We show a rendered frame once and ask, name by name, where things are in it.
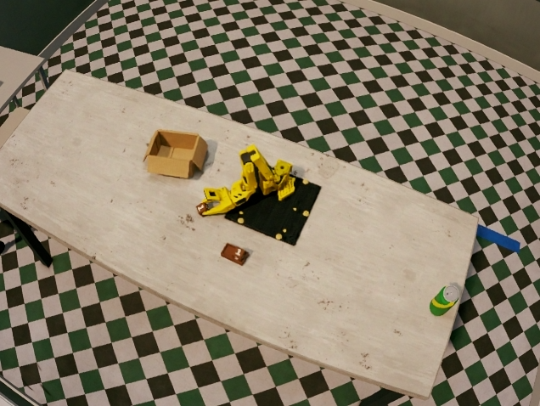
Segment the green drink can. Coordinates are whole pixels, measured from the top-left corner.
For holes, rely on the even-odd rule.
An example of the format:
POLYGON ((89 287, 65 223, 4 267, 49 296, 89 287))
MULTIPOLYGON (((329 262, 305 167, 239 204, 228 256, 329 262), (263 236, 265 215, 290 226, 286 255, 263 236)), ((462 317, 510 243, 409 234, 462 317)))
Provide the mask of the green drink can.
POLYGON ((430 311, 440 317, 458 301, 459 292, 454 285, 444 286, 430 302, 430 311), (439 293, 440 292, 440 293, 439 293))

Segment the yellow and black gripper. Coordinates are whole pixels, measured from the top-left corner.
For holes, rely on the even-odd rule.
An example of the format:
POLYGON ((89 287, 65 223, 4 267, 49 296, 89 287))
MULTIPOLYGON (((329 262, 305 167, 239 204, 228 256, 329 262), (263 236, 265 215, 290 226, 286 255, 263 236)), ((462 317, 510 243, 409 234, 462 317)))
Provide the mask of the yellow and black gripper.
POLYGON ((230 200, 230 197, 231 197, 230 191, 225 186, 223 188, 218 188, 218 189, 204 188, 203 190, 205 192, 206 198, 204 198, 202 202, 209 203, 214 200, 219 200, 221 203, 215 208, 212 208, 209 211, 204 212, 204 215, 224 213, 236 207, 233 201, 230 200))

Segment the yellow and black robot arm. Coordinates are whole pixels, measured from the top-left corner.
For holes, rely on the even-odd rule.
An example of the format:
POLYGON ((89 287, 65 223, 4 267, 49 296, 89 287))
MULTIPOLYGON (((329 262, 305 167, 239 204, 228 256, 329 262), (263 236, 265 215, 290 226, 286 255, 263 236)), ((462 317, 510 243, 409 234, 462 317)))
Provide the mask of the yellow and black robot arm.
POLYGON ((230 192, 230 200, 232 200, 236 206, 245 203, 250 196, 256 192, 257 181, 253 165, 256 165, 260 170, 259 186, 264 195, 268 195, 272 191, 278 190, 278 200, 283 200, 294 194, 295 178, 290 177, 291 165, 278 161, 274 167, 274 171, 254 144, 247 147, 247 150, 241 150, 239 152, 239 158, 243 169, 240 173, 242 179, 232 185, 230 192), (245 186, 246 191, 243 190, 243 185, 245 186))

